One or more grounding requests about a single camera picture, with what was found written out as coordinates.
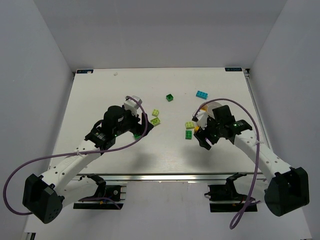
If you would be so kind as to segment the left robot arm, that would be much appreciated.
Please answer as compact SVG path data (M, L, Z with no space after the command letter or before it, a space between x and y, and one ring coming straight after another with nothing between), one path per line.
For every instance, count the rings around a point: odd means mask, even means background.
M62 209L81 199L99 200L106 195L106 181L97 174L73 178L88 164L103 155L126 132L147 135L153 129L146 115L132 113L124 106L110 106L75 150L74 156L40 176L31 174L25 181L22 204L44 224L52 222Z

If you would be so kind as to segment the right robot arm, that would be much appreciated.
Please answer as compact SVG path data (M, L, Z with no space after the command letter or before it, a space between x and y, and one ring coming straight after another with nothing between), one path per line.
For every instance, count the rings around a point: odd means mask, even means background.
M229 140L261 170L268 186L261 190L263 201L275 216L306 206L310 202L309 179L302 168L294 168L259 140L259 131L245 120L236 120L228 105L198 109L192 116L199 129L194 133L199 145L207 150L219 139Z

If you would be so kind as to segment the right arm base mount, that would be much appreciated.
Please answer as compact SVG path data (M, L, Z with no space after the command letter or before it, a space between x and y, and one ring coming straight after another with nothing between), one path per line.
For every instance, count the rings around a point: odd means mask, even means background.
M247 212L256 212L256 199L248 197L252 183L252 175L235 173L226 178L224 183L215 183L208 186L204 194L209 200L211 213L236 213L242 209L247 199L249 206Z

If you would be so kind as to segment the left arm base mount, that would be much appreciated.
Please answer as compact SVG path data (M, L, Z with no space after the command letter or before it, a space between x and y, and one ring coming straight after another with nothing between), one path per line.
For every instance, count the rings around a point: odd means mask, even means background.
M73 204L75 210L121 210L126 199L125 185L108 184L101 176L88 174L87 178L97 184L94 195Z

